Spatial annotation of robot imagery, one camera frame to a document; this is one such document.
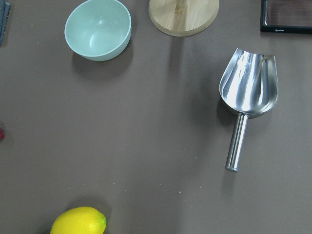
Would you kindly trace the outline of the black framed tray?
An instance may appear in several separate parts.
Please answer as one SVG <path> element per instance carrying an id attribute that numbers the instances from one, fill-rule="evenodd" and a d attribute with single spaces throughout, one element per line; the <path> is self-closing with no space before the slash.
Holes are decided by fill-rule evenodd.
<path id="1" fill-rule="evenodd" d="M 273 33 L 312 33 L 310 0 L 262 0 L 260 31 Z"/>

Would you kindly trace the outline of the yellow lemon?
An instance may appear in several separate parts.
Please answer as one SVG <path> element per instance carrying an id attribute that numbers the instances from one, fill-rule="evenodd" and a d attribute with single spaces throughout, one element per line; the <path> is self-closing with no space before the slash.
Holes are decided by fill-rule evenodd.
<path id="1" fill-rule="evenodd" d="M 59 215 L 50 230 L 51 234 L 103 234 L 106 216 L 93 207 L 77 207 Z"/>

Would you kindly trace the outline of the stainless steel ice scoop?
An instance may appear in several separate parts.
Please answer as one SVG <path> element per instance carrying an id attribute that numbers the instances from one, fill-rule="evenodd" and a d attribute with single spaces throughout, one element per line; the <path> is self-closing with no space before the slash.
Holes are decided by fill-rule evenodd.
<path id="1" fill-rule="evenodd" d="M 269 112 L 278 101 L 275 56 L 237 48 L 221 77 L 219 93 L 235 115 L 225 169 L 237 172 L 249 119 Z"/>

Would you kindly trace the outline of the wooden glass rack stand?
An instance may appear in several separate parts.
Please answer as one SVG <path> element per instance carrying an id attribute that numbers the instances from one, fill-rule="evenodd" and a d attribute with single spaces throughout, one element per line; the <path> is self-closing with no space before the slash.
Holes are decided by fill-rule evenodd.
<path id="1" fill-rule="evenodd" d="M 161 32 L 174 37 L 198 34 L 209 27 L 219 11 L 219 0 L 151 0 L 149 16 Z"/>

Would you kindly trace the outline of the red strawberry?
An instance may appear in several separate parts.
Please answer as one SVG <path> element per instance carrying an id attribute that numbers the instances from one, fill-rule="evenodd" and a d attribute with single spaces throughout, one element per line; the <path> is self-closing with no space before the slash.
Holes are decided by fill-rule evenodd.
<path id="1" fill-rule="evenodd" d="M 0 128 L 0 140 L 5 138 L 5 134 L 2 128 Z"/>

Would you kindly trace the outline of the grey folded cloth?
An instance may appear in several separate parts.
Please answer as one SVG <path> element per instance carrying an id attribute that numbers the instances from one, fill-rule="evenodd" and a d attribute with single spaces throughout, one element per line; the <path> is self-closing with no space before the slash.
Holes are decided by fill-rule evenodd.
<path id="1" fill-rule="evenodd" d="M 10 8 L 11 4 L 9 2 L 0 0 L 0 45 L 3 44 Z"/>

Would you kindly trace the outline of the mint green bowl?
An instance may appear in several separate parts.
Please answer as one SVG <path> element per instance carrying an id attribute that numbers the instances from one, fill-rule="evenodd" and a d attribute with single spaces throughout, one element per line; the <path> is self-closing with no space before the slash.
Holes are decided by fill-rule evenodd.
<path id="1" fill-rule="evenodd" d="M 87 0 L 69 15 L 64 36 L 70 49 L 92 61 L 115 58 L 132 32 L 129 10 L 118 0 Z"/>

